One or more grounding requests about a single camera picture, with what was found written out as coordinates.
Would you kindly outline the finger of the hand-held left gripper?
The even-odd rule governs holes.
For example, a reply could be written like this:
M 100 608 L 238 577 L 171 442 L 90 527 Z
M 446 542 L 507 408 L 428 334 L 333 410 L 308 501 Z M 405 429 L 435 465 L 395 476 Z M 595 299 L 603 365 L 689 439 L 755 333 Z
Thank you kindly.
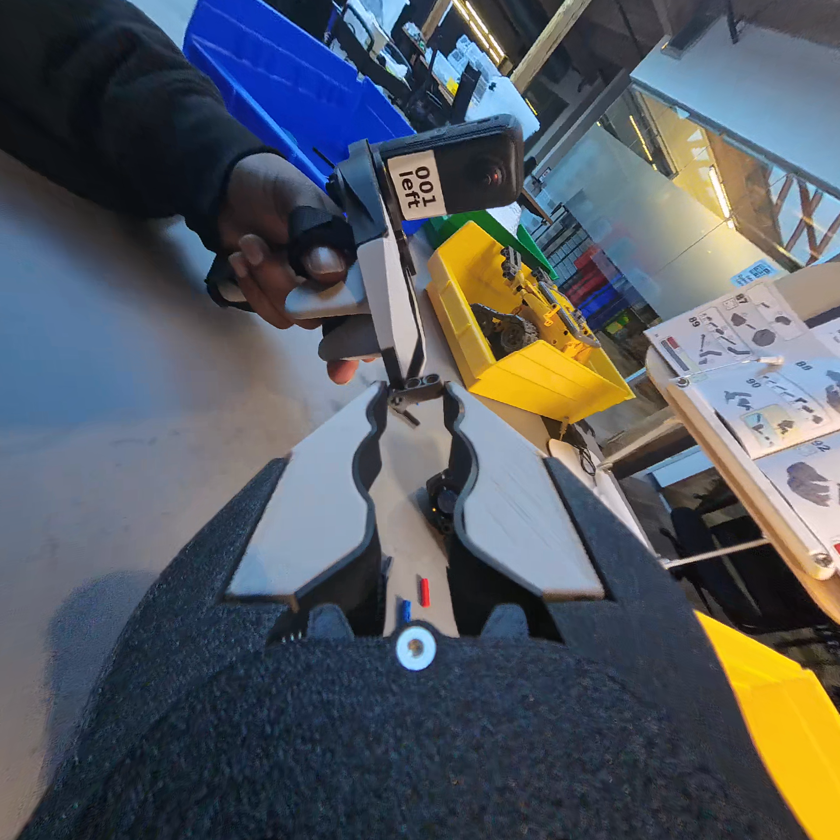
M 413 276 L 393 233 L 359 246 L 359 267 L 374 334 L 393 389 L 424 374 L 426 341 Z

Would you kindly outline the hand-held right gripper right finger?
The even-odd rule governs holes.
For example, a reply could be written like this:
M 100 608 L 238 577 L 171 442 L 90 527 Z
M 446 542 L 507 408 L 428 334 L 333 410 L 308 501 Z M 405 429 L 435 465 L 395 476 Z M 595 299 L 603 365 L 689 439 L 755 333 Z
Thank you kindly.
M 460 484 L 454 525 L 470 554 L 544 601 L 601 600 L 604 586 L 542 450 L 454 382 L 443 394 Z

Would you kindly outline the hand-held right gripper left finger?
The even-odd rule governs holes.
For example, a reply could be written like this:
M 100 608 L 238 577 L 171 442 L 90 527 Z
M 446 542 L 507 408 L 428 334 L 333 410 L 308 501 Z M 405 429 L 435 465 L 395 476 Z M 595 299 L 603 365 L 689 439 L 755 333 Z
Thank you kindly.
M 301 602 L 372 546 L 388 396 L 386 383 L 369 385 L 283 459 L 228 598 Z

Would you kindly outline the yellow bin with dividers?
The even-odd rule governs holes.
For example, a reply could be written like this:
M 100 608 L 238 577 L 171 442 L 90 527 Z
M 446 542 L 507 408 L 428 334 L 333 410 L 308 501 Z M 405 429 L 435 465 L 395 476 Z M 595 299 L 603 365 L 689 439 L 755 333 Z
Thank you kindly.
M 695 612 L 753 744 L 812 839 L 839 838 L 839 715 L 811 670 Z

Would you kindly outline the person's left forearm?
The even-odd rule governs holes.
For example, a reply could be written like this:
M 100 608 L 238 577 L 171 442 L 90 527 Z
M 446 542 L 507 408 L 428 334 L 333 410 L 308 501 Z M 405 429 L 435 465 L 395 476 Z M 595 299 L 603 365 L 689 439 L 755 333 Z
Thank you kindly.
M 223 247 L 236 164 L 268 152 L 220 91 L 130 2 L 1 2 L 2 151 L 140 219 L 182 216 Z

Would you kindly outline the grey desk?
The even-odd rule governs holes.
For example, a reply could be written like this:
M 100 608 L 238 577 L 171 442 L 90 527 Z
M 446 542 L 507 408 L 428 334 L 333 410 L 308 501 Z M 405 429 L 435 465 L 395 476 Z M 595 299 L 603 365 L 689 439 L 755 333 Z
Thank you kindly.
M 70 748 L 144 594 L 382 364 L 214 305 L 182 221 L 134 224 L 2 154 L 2 838 Z

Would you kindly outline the person's left hand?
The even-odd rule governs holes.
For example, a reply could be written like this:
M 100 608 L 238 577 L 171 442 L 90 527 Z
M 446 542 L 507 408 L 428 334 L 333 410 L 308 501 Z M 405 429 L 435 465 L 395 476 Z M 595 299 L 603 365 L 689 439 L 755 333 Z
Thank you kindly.
M 298 319 L 286 310 L 298 285 L 286 254 L 289 214 L 317 207 L 335 216 L 335 203 L 291 163 L 270 152 L 239 161 L 227 182 L 217 218 L 220 242 L 242 297 L 271 326 L 314 330 L 316 319 Z

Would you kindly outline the green storage bin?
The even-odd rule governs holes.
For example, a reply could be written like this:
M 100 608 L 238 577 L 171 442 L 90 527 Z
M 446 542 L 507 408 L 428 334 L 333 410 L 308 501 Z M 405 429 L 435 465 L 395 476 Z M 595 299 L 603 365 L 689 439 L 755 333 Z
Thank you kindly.
M 541 269 L 553 283 L 560 284 L 555 270 L 523 226 L 522 211 L 523 208 L 514 203 L 489 210 L 433 217 L 424 223 L 423 230 L 429 244 L 437 248 L 468 222 L 473 222 L 501 247 L 510 247 L 517 251 L 526 266 Z

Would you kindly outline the white storage crate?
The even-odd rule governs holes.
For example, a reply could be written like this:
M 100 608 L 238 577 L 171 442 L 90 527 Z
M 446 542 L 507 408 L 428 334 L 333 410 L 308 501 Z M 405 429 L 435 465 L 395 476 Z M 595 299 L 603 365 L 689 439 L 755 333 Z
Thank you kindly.
M 519 121 L 524 140 L 539 130 L 539 119 L 508 77 L 493 77 L 480 98 L 468 106 L 465 120 L 477 121 L 499 115 L 510 115 Z

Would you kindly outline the white board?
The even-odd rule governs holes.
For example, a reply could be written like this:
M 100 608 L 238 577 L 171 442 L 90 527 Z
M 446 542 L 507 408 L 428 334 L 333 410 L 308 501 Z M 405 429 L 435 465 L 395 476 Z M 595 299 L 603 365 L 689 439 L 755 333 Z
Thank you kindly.
M 631 509 L 623 491 L 611 474 L 599 470 L 600 462 L 592 459 L 588 448 L 575 447 L 557 439 L 549 441 L 549 455 L 570 470 L 598 501 L 603 504 L 638 539 L 646 549 L 653 545 Z

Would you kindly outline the grey toy robot head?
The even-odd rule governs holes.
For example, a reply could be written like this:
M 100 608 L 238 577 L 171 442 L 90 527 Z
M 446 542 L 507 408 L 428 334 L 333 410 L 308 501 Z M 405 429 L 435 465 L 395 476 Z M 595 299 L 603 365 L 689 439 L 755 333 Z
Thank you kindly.
M 425 516 L 429 524 L 441 535 L 454 531 L 455 507 L 459 497 L 457 482 L 449 469 L 431 476 L 425 485 Z

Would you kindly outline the background wooden table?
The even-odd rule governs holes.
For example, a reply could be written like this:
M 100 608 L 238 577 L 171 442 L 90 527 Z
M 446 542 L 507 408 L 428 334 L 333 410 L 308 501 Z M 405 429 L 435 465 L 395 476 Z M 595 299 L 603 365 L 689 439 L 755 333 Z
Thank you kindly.
M 416 130 L 462 123 L 508 67 L 477 2 L 432 2 L 421 24 L 410 2 L 329 3 L 323 44 L 384 93 Z

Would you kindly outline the yellow toy robot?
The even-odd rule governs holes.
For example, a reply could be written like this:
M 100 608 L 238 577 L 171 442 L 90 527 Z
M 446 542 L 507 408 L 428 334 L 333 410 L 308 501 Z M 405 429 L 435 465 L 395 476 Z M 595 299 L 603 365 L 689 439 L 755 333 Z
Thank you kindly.
M 573 361 L 585 364 L 601 342 L 582 314 L 550 281 L 546 272 L 526 274 L 522 256 L 514 248 L 500 249 L 501 276 L 518 304 L 503 312 L 478 302 L 470 309 L 497 361 L 541 340 Z

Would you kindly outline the yellow storage bin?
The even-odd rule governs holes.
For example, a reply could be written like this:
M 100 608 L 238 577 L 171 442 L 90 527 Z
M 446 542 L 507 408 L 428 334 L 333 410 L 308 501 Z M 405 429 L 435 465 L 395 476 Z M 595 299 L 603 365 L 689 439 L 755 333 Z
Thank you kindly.
M 468 222 L 428 261 L 427 294 L 468 391 L 574 424 L 635 398 L 604 349 L 585 364 L 538 340 L 496 360 L 470 305 L 502 312 L 518 304 L 501 276 L 500 244 Z

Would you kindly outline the rack of coloured bins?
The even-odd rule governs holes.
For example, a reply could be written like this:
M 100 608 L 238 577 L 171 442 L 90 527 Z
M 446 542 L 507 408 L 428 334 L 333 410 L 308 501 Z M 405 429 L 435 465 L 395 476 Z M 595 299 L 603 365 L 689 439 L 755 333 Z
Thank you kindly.
M 562 204 L 551 222 L 532 232 L 556 284 L 594 331 L 613 337 L 639 334 L 660 322 L 656 311 Z

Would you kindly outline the blue storage bin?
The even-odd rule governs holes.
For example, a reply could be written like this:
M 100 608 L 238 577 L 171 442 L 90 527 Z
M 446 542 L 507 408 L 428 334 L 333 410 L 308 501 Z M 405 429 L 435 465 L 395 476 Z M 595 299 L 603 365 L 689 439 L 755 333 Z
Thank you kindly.
M 237 121 L 322 190 L 351 144 L 414 133 L 372 80 L 266 3 L 197 2 L 183 53 Z

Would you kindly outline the book stand with wooden tray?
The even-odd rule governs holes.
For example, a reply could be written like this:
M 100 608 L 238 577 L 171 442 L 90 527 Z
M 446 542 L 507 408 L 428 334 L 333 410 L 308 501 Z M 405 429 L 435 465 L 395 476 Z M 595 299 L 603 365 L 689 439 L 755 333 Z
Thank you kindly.
M 645 372 L 668 409 L 616 437 L 597 467 L 631 475 L 697 445 L 835 623 L 838 302 L 835 257 L 648 329 Z

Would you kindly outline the instruction booklet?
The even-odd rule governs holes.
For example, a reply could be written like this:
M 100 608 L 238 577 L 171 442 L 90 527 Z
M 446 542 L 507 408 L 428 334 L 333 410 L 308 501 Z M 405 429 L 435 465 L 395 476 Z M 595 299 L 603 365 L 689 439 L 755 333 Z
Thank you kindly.
M 772 280 L 752 283 L 646 331 L 669 372 L 666 395 L 699 425 L 700 446 L 748 478 L 813 578 L 838 575 L 838 348 Z

